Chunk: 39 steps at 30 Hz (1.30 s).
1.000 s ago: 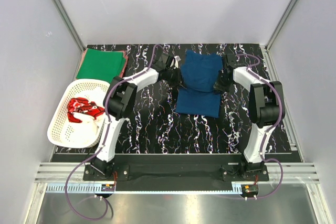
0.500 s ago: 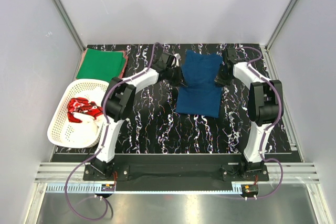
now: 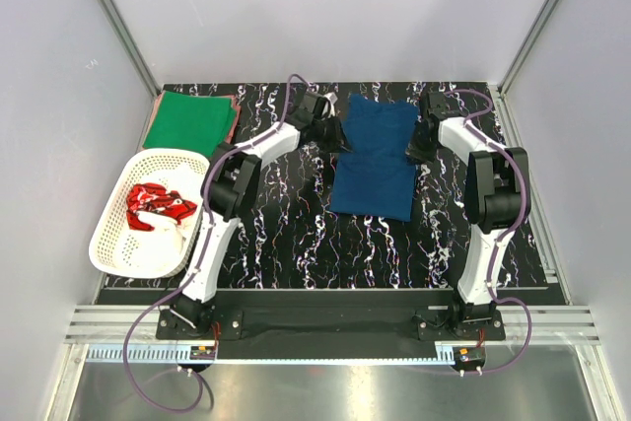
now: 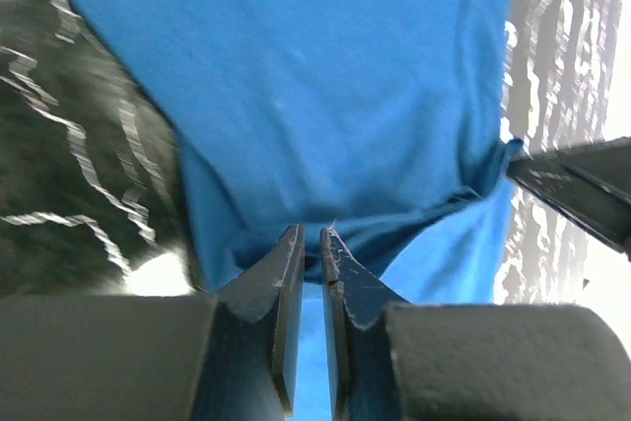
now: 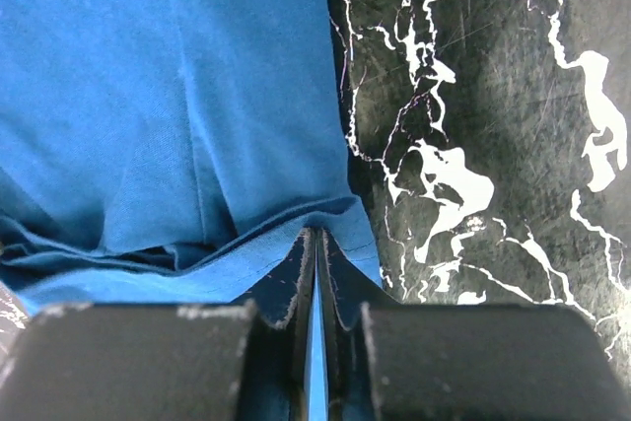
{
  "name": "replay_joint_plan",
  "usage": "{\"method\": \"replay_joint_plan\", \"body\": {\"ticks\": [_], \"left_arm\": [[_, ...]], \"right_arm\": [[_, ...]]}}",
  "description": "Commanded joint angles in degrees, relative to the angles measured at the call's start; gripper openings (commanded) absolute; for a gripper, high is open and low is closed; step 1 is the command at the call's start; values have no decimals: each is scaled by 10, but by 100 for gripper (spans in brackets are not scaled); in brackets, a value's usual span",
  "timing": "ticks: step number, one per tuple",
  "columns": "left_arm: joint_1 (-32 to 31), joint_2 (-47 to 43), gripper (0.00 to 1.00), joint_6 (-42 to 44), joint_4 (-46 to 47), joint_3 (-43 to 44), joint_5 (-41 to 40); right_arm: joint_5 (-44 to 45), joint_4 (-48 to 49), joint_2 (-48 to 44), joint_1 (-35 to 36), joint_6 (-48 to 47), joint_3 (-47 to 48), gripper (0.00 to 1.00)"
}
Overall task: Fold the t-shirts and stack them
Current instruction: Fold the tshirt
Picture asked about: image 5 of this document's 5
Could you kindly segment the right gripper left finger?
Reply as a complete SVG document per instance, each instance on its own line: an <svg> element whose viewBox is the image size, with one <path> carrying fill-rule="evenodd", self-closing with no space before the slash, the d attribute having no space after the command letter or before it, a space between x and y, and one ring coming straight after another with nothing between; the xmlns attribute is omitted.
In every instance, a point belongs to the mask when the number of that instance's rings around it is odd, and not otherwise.
<svg viewBox="0 0 631 421"><path fill-rule="evenodd" d="M54 305L1 368L5 420L304 420L316 232L228 304Z"/></svg>

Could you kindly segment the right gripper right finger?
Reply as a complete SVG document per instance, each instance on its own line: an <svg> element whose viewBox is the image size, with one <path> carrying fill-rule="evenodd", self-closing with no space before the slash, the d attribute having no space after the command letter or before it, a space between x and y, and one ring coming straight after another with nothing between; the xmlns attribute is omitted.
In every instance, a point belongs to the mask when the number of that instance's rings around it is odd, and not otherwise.
<svg viewBox="0 0 631 421"><path fill-rule="evenodd" d="M405 305L316 248L331 420L626 420L590 326L548 305Z"/></svg>

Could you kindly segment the blue t shirt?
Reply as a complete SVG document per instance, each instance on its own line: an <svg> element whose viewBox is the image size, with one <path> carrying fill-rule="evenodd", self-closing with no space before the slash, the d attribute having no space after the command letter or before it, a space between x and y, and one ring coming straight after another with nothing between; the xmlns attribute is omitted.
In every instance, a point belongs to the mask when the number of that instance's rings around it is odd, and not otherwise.
<svg viewBox="0 0 631 421"><path fill-rule="evenodd" d="M326 228L370 279L326 0L1 0L1 279L228 302Z"/></svg>

